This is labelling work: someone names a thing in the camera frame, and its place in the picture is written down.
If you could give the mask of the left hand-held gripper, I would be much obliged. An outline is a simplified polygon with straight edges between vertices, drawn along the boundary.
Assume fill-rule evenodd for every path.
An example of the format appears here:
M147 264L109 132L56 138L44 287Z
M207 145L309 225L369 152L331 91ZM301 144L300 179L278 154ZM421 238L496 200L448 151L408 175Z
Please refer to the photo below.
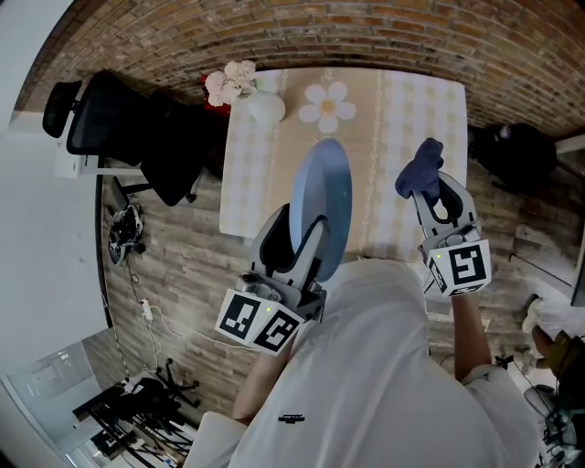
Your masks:
M324 282L329 273L328 219L319 215L293 254L289 216L290 205L284 204L265 222L250 248L253 271L239 276L237 287L227 290L215 324L216 331L238 344L272 356L279 355L304 324L322 317L326 298L317 282ZM275 271L284 271L288 282L265 276Z

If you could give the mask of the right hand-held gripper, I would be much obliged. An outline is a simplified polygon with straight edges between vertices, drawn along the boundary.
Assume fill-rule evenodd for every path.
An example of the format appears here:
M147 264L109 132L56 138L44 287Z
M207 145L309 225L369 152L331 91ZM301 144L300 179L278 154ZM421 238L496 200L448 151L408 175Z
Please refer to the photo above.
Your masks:
M420 252L443 297L475 293L492 280L489 242L481 236L473 198L465 187L442 171L439 187L444 220L425 192L412 193L426 238ZM459 228L443 232L447 223Z

